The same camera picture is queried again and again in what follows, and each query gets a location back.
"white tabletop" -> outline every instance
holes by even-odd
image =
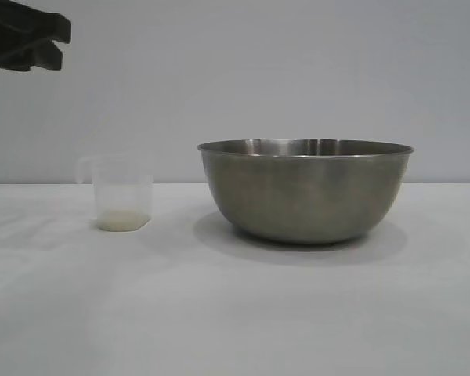
[[[329,248],[154,189],[151,223],[105,233],[90,186],[0,186],[0,376],[470,376],[470,184],[405,184]]]

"plastic measuring cup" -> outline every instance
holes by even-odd
[[[82,157],[76,168],[77,183],[85,168],[92,173],[96,225],[106,231],[133,231],[151,219],[153,178],[134,154]]]

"measuring cup handle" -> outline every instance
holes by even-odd
[[[75,181],[77,184],[84,182],[85,166],[93,159],[93,157],[81,157],[78,159],[75,166]]]

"metal mixing bowl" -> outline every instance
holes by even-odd
[[[357,237],[385,217],[413,148],[336,139],[203,143],[212,196],[236,227],[291,243]]]

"white wall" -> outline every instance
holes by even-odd
[[[407,180],[470,180],[470,0],[30,0],[73,21],[61,72],[0,72],[0,182],[69,182],[143,148],[319,137],[414,146]]]

